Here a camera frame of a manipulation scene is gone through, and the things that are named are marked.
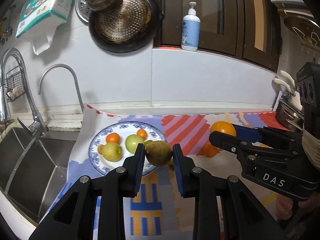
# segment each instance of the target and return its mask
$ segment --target white tile wall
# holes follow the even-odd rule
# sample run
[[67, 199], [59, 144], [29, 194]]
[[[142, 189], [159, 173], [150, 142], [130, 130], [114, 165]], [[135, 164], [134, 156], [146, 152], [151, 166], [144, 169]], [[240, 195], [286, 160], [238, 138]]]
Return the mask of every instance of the white tile wall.
[[281, 36], [282, 36], [282, 53], [279, 60], [280, 70], [288, 72], [293, 79], [296, 80], [296, 74], [308, 61], [313, 61], [313, 56], [316, 63], [319, 62], [320, 53], [301, 45], [299, 37], [292, 33], [283, 22], [281, 18]]
[[[14, 27], [19, 16], [17, 13], [12, 19]], [[220, 103], [220, 109], [232, 106], [268, 109], [279, 90], [271, 83], [274, 73], [213, 53], [152, 49], [152, 44], [128, 54], [103, 51], [92, 41], [87, 25], [74, 8], [68, 22], [57, 28], [51, 47], [38, 56], [33, 54], [30, 43], [14, 38], [15, 31], [0, 47], [0, 54], [11, 46], [20, 50], [38, 107], [78, 104], [72, 75], [65, 69], [48, 73], [41, 95], [37, 95], [42, 73], [58, 63], [75, 70], [83, 101], [95, 104], [196, 109]], [[10, 108], [13, 112], [25, 110], [26, 98], [11, 103]]]
[[152, 100], [272, 105], [275, 74], [207, 52], [153, 49]]

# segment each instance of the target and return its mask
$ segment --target cabinet door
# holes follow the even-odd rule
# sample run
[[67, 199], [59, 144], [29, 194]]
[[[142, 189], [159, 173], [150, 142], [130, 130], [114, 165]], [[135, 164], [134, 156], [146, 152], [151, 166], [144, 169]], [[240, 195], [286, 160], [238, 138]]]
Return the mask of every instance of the cabinet door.
[[270, 0], [244, 0], [243, 58], [276, 71], [279, 64], [280, 16]]
[[166, 0], [161, 43], [181, 43], [181, 19], [188, 13], [189, 2], [201, 20], [199, 48], [230, 55], [236, 54], [237, 0]]

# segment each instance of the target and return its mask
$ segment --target pull-down faucet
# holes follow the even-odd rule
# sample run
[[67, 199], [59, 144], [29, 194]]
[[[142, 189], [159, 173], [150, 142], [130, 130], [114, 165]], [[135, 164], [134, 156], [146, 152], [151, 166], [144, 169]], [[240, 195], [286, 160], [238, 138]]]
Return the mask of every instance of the pull-down faucet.
[[22, 84], [24, 87], [24, 90], [27, 95], [27, 99], [31, 108], [32, 116], [34, 122], [28, 127], [26, 126], [20, 118], [18, 119], [18, 122], [21, 124], [21, 126], [30, 134], [34, 135], [37, 131], [40, 132], [40, 134], [44, 134], [47, 132], [48, 128], [45, 125], [41, 114], [39, 113], [39, 110], [36, 108], [35, 101], [33, 99], [28, 77], [27, 77], [27, 71], [26, 66], [24, 64], [22, 55], [16, 48], [8, 49], [1, 57], [0, 60], [0, 124], [4, 124], [11, 119], [11, 113], [8, 106], [8, 99], [6, 94], [6, 87], [5, 87], [5, 65], [7, 63], [8, 58], [12, 56], [15, 58], [15, 60], [18, 63], [18, 66], [21, 70], [21, 76], [22, 76]]

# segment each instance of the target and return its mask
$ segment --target white knife handle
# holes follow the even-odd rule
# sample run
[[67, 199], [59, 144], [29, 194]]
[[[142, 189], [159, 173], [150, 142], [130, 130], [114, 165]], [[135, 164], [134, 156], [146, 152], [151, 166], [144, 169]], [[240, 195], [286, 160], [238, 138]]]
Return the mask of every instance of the white knife handle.
[[290, 76], [289, 73], [287, 73], [286, 71], [280, 70], [280, 74], [281, 74], [282, 76], [284, 76], [285, 78], [289, 79], [289, 81], [290, 81], [290, 83], [291, 83], [291, 85], [292, 85], [293, 87], [295, 86], [294, 80], [293, 80], [292, 76]]
[[285, 86], [286, 89], [291, 93], [291, 88], [290, 88], [290, 86], [289, 86], [286, 82], [284, 82], [282, 79], [274, 78], [274, 79], [273, 79], [273, 82], [274, 82], [274, 83], [277, 83], [277, 84], [279, 84], [279, 85]]

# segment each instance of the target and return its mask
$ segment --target brown fruit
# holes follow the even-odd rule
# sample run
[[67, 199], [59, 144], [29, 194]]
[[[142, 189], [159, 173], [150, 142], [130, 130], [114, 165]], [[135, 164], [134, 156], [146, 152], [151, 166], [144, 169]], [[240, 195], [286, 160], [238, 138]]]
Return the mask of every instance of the brown fruit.
[[146, 147], [146, 158], [154, 166], [165, 166], [172, 159], [172, 149], [164, 141], [150, 142]]

